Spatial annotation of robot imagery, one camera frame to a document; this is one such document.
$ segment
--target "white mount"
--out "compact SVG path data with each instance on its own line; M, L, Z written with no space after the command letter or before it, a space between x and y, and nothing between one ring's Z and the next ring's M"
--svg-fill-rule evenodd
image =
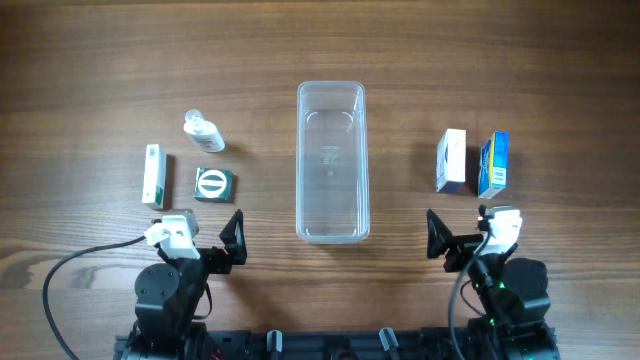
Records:
M493 215L493 218L489 219L491 231L486 232L484 236L485 239L487 236L491 236L491 238L479 255L504 254L518 241L518 236L520 236L520 228L522 227L520 210L512 206L497 206L487 209L487 215Z
M193 237L200 231L191 211L169 212L162 222L153 224L144 232L147 244L160 248L170 259L200 259Z

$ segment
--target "green box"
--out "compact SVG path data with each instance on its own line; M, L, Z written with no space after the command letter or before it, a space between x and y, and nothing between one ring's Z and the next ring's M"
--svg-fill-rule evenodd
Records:
M229 170L198 168L193 197L200 201L231 202L233 174Z

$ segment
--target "clear plastic container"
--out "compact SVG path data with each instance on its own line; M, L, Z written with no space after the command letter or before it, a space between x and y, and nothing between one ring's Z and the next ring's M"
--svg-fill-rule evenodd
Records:
M358 82L307 81L298 88L296 232L322 244L369 235L367 115Z

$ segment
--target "wooden table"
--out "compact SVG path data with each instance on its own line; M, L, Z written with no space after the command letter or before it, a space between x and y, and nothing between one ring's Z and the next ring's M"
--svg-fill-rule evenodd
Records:
M525 218L517 255L549 269L563 359L639 358L639 18L636 2L597 1L0 8L0 357L64 358L44 277L160 215L140 203L145 145L159 143L199 245L245 213L249 260L211 276L210 329L444 326L455 275L426 259L426 210L463 234L479 204L510 203ZM367 91L371 235L354 246L295 234L296 90L323 79ZM191 108L227 150L189 142ZM511 134L499 199L434 193L447 128L474 148ZM199 166L237 175L233 204L193 199ZM111 358L134 280L158 261L139 244L56 274L53 315L80 358ZM458 303L462 326L473 313Z

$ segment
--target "white bottle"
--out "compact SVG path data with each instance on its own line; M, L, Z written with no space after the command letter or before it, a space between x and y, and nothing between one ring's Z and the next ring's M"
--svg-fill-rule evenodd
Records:
M218 128L202 117L200 111L193 109L184 115L184 132L189 135L193 145L202 151L218 152L224 150L224 140Z

